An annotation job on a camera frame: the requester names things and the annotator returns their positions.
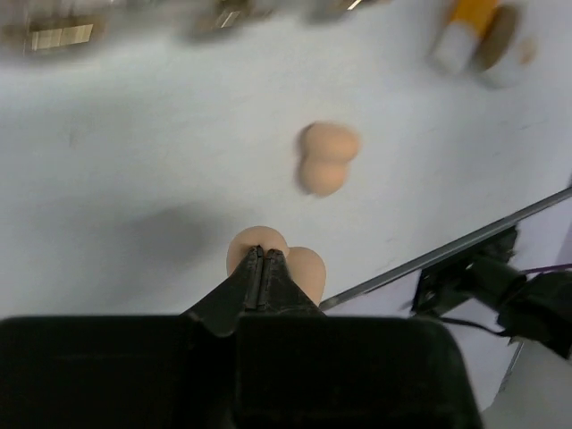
beige rounded object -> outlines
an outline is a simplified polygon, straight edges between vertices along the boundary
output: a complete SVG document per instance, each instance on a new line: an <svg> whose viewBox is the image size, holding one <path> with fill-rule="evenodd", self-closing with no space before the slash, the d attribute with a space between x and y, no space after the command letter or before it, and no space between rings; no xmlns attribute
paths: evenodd
<svg viewBox="0 0 572 429"><path fill-rule="evenodd" d="M328 164L308 158L300 168L300 180L309 192L327 197L343 186L348 170L347 164Z"/></svg>
<svg viewBox="0 0 572 429"><path fill-rule="evenodd" d="M348 127L331 122L316 122L303 138L306 156L321 161L348 163L361 148L359 135Z"/></svg>
<svg viewBox="0 0 572 429"><path fill-rule="evenodd" d="M484 79L496 88L517 85L536 57L537 45L524 3L497 8L489 32L477 52Z"/></svg>
<svg viewBox="0 0 572 429"><path fill-rule="evenodd" d="M322 258L309 248L291 248L286 262L292 280L314 304L320 304L324 295L326 276Z"/></svg>
<svg viewBox="0 0 572 429"><path fill-rule="evenodd" d="M231 275L250 248L260 246L265 253L275 248L285 257L290 253L284 237L275 229L267 226L253 226L240 232L229 245L226 254L226 273Z"/></svg>

white table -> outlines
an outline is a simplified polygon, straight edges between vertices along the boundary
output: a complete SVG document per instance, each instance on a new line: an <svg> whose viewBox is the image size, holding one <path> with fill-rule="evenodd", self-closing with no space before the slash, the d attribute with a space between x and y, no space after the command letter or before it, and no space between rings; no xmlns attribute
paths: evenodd
<svg viewBox="0 0 572 429"><path fill-rule="evenodd" d="M325 298L563 189L572 159L567 0L535 4L529 80L490 91L426 61L449 2L330 26L303 8L235 38L153 31L50 67L0 68L0 315L179 312L257 224L328 265ZM356 127L346 186L304 195L295 139Z"/></svg>

brown egg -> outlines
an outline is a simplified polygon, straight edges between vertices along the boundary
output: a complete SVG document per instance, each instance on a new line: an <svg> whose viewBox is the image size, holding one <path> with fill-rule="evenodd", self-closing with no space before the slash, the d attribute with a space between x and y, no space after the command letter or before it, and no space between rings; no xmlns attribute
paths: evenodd
<svg viewBox="0 0 572 429"><path fill-rule="evenodd" d="M331 122L311 125L304 134L303 143L307 157L335 163L348 163L361 147L355 131Z"/></svg>
<svg viewBox="0 0 572 429"><path fill-rule="evenodd" d="M232 239L229 250L226 254L226 273L231 275L240 261L244 258L250 248L260 246L267 252L275 248L280 250L285 257L288 256L290 250L283 236L272 228L267 226L253 226L247 228Z"/></svg>
<svg viewBox="0 0 572 429"><path fill-rule="evenodd" d="M314 304L320 304L324 295L326 276L322 258L309 248L291 248L286 262L292 280Z"/></svg>
<svg viewBox="0 0 572 429"><path fill-rule="evenodd" d="M343 186L348 177L347 164L328 164L307 159L300 168L300 181L318 197L327 197Z"/></svg>

metal edge strip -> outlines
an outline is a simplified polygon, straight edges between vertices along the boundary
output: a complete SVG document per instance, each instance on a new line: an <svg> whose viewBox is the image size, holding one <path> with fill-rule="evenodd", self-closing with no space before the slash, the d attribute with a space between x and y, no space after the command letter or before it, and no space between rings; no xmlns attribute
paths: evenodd
<svg viewBox="0 0 572 429"><path fill-rule="evenodd" d="M487 240L499 232L515 226L517 223L526 219L527 217L536 215L537 213L542 212L542 210L551 206L555 206L569 198L572 198L572 186L535 204L532 204L531 206L523 208L514 214L504 217L497 222L490 223L487 226L484 226L477 231L471 232L470 234L461 237L458 240L452 241L449 244L426 253L421 257L417 257L416 259L400 265L397 268L388 271L387 273L380 274L373 279L368 280L367 282L363 282L358 286L354 286L353 288L345 290L338 295L328 298L320 304L320 309L322 311L329 310L330 308L336 307L339 304L349 301L350 299L379 289L388 283L395 282L399 278L413 271L422 270L428 266L434 265L443 259L446 259L447 257L450 257L458 252L462 252L463 250L474 246L480 241Z"/></svg>

brown cylindrical object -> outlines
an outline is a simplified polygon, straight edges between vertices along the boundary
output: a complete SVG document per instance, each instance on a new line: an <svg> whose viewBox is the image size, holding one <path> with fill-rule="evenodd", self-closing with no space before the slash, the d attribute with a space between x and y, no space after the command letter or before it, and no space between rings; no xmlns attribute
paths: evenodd
<svg viewBox="0 0 572 429"><path fill-rule="evenodd" d="M359 135L352 129L333 122L316 122L303 136L305 155L333 163L346 164L361 148Z"/></svg>
<svg viewBox="0 0 572 429"><path fill-rule="evenodd" d="M290 253L284 237L267 226L253 226L240 232L229 245L226 254L226 273L231 275L250 248L260 246L266 253L270 249L280 250L285 257Z"/></svg>
<svg viewBox="0 0 572 429"><path fill-rule="evenodd" d="M286 259L290 277L312 299L320 304L324 295L326 270L322 258L309 248L291 248Z"/></svg>
<svg viewBox="0 0 572 429"><path fill-rule="evenodd" d="M300 169L300 180L309 192L327 197L343 186L348 171L347 164L328 164L308 158Z"/></svg>

